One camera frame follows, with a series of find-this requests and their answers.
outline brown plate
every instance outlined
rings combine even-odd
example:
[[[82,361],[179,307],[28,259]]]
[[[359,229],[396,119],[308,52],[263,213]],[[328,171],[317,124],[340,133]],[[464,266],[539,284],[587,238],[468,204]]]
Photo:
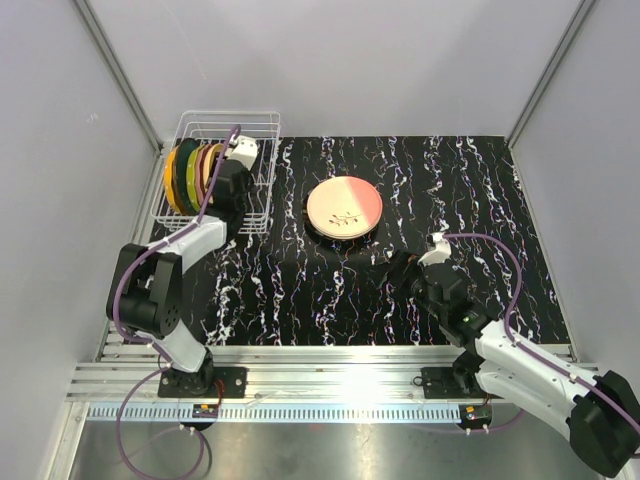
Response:
[[[204,165],[204,159],[206,158],[209,150],[213,148],[212,145],[207,145],[202,149],[202,154],[198,155],[198,159],[196,160],[196,196],[198,197],[198,205],[202,205],[204,201],[204,194],[206,193],[204,190],[204,182],[202,181],[202,168]]]
[[[211,148],[207,152],[207,156],[205,157],[204,162],[202,162],[202,187],[205,194],[207,193],[207,189],[209,188],[209,179],[213,174],[213,169],[216,166],[216,161],[218,160],[218,155],[222,151],[222,148],[222,143],[216,143],[213,148]],[[213,203],[213,198],[209,199],[209,203]]]

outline white veins pattern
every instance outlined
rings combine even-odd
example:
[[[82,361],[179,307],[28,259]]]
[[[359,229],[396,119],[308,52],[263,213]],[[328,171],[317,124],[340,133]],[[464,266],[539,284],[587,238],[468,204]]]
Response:
[[[302,208],[318,182],[352,175],[374,185],[383,216],[371,238],[338,244],[309,234]],[[501,239],[524,268],[512,318],[543,344],[569,343],[520,179],[499,137],[284,138],[269,232],[240,236],[185,276],[183,318],[211,345],[443,345],[413,298],[378,289],[396,249],[422,254],[431,232]],[[154,238],[165,235],[156,225]],[[508,257],[455,243],[470,291],[500,315],[515,288]]]

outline wire dish rack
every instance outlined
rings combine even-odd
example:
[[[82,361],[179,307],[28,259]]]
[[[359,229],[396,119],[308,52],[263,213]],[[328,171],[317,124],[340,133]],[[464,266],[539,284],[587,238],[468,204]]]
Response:
[[[279,113],[188,111],[180,117],[172,148],[183,138],[195,138],[213,144],[221,143],[231,127],[236,124],[242,127],[242,135],[252,137],[258,143],[258,158],[252,169],[254,187],[249,195],[250,207],[239,233],[266,233],[278,158]],[[163,162],[166,162],[168,154],[168,151],[164,152]],[[162,182],[158,183],[151,202],[151,216],[170,231],[184,227],[193,218],[173,211],[167,202]]]

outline metal floor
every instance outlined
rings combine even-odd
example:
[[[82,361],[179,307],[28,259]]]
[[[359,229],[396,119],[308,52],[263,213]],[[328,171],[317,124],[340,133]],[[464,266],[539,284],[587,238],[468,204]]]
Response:
[[[503,406],[494,424],[513,416]],[[132,452],[162,423],[123,425]],[[601,478],[573,454],[555,431],[526,415],[513,428],[471,437],[433,433],[415,425],[219,423],[205,431],[212,460],[192,477],[199,480],[374,480]],[[455,430],[450,425],[433,428]],[[118,457],[113,422],[87,422],[71,479],[134,479]],[[175,478],[198,453],[197,441],[176,432],[133,457],[145,473]]]

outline orange plate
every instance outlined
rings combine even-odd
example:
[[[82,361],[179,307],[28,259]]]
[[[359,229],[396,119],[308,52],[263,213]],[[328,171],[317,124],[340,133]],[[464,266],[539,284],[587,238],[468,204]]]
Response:
[[[353,240],[369,233],[382,217],[382,198],[369,182],[334,177],[314,188],[307,201],[311,225],[335,240]]]
[[[167,156],[167,162],[164,165],[164,194],[167,197],[167,202],[169,202],[169,206],[176,213],[181,213],[180,208],[178,208],[178,204],[176,203],[176,196],[173,192],[173,162],[176,161],[176,151],[178,147],[174,148],[169,152]]]

